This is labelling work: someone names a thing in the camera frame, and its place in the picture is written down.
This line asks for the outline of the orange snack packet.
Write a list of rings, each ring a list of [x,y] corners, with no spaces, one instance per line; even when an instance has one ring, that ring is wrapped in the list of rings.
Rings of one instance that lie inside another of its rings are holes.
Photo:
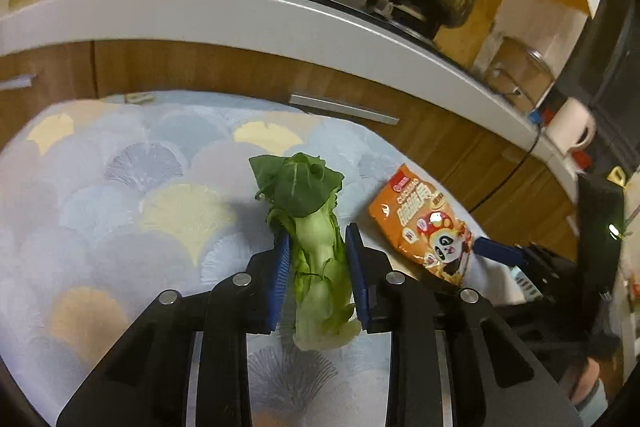
[[[401,165],[368,213],[395,251],[447,283],[462,284],[474,236],[437,186]]]

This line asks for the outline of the green leafy vegetable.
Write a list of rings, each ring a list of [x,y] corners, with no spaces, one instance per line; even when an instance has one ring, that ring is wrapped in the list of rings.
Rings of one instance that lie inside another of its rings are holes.
[[[361,331],[352,301],[346,247],[335,216],[344,174],[320,157],[258,155],[250,158],[256,197],[269,204],[267,222],[291,239],[295,322],[302,351],[348,345]]]

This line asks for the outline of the light blue perforated basket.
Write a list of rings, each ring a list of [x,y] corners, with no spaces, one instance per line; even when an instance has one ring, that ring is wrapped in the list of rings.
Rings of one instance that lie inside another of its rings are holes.
[[[534,301],[544,298],[544,295],[541,294],[532,280],[519,267],[513,267],[511,269],[511,277],[515,283],[518,284],[528,303],[533,303]]]

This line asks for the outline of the white electric kettle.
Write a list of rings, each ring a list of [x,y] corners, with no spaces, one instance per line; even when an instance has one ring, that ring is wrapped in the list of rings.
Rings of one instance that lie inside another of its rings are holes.
[[[546,137],[563,156],[585,150],[596,133],[594,116],[577,98],[568,98],[546,127]]]

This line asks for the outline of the brown rice cooker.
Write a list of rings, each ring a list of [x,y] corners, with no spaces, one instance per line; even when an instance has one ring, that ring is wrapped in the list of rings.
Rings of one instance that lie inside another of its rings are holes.
[[[537,50],[520,39],[504,37],[483,80],[492,92],[528,115],[548,94],[555,75]]]

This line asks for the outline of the patterned table cloth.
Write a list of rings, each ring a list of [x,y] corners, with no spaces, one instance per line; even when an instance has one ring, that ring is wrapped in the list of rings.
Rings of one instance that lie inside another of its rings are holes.
[[[1,154],[1,356],[54,423],[165,289],[192,295],[272,243],[250,158],[318,156],[344,176],[337,218],[387,242],[367,208],[405,155],[353,122],[207,93],[44,110]]]

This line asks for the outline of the wooden cutting board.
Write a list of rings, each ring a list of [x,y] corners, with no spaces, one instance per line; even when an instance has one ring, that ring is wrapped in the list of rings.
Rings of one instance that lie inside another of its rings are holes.
[[[457,28],[442,27],[434,43],[440,53],[463,69],[470,69],[480,53],[503,0],[476,0],[466,22]]]

